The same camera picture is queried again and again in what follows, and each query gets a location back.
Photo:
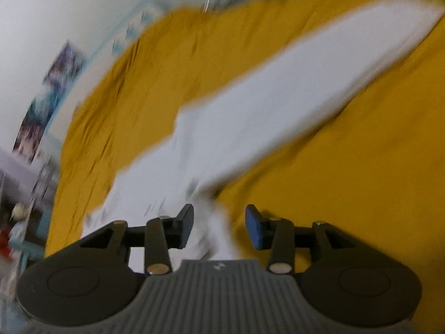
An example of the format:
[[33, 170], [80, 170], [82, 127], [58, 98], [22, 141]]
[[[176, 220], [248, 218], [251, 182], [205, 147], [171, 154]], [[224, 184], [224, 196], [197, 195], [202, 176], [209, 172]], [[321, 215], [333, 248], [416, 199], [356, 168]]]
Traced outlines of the purple blue shelf unit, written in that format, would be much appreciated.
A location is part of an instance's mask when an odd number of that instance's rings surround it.
[[22, 157], [1, 150], [1, 227], [12, 228], [12, 214], [18, 203], [32, 211], [33, 234], [48, 237], [59, 166], [53, 158], [29, 163]]

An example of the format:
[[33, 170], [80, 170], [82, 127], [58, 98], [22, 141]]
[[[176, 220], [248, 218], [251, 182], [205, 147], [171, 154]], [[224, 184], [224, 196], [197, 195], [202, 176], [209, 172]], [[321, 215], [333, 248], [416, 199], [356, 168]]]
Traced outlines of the red bag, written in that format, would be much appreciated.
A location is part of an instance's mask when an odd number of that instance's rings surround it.
[[11, 230], [8, 227], [2, 227], [0, 230], [0, 255], [1, 258], [11, 261], [11, 248], [9, 239]]

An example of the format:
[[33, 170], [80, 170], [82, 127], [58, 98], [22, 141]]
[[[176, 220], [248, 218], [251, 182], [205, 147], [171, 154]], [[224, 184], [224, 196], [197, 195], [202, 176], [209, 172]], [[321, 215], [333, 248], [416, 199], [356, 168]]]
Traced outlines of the anime poster strip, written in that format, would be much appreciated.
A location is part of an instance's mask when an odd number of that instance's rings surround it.
[[42, 90], [27, 109], [14, 142], [13, 153], [25, 162], [33, 162], [51, 118], [86, 62], [85, 52], [70, 41], [56, 56], [44, 77]]

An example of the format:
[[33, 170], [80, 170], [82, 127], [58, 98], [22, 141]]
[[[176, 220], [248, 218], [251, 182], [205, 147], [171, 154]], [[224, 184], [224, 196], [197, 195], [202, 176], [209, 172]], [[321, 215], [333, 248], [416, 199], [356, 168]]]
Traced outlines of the white printed t-shirt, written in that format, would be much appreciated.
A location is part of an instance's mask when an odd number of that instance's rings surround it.
[[84, 234], [123, 219], [144, 225], [187, 203], [195, 222], [185, 259], [240, 255], [217, 187], [334, 116], [379, 73], [412, 51], [444, 15], [437, 2], [377, 0], [299, 38], [214, 95], [178, 112], [174, 132], [114, 181]]

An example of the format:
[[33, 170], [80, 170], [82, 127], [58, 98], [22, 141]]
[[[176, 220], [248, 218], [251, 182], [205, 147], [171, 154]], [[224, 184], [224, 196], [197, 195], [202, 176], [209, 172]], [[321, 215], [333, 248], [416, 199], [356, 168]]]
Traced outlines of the cream round hat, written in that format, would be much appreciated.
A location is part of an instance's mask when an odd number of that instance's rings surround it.
[[14, 221], [23, 221], [28, 215], [27, 206], [24, 203], [16, 203], [11, 212], [11, 219]]

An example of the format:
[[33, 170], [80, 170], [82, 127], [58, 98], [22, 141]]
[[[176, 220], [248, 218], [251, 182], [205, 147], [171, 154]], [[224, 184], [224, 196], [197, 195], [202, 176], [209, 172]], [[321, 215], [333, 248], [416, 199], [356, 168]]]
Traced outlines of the mustard yellow bed comforter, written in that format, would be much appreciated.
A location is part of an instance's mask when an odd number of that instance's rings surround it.
[[[251, 0], [220, 12], [179, 8], [148, 27], [74, 114], [46, 246], [81, 236], [114, 178], [168, 136], [185, 104], [210, 96], [337, 17], [388, 0]], [[238, 248], [254, 256], [246, 205], [297, 224], [323, 220], [418, 274], [413, 322], [444, 331], [444, 21], [330, 121], [284, 144], [212, 196]]]

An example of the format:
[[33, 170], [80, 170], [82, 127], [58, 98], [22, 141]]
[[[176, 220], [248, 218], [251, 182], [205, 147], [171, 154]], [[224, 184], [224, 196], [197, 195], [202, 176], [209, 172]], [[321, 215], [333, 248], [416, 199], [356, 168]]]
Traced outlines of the white blue bed headboard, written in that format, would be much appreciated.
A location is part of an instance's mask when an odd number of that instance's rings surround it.
[[75, 110], [101, 82], [119, 56], [169, 8], [165, 0], [142, 0], [111, 30], [91, 54], [56, 108], [44, 132], [47, 141], [62, 144]]

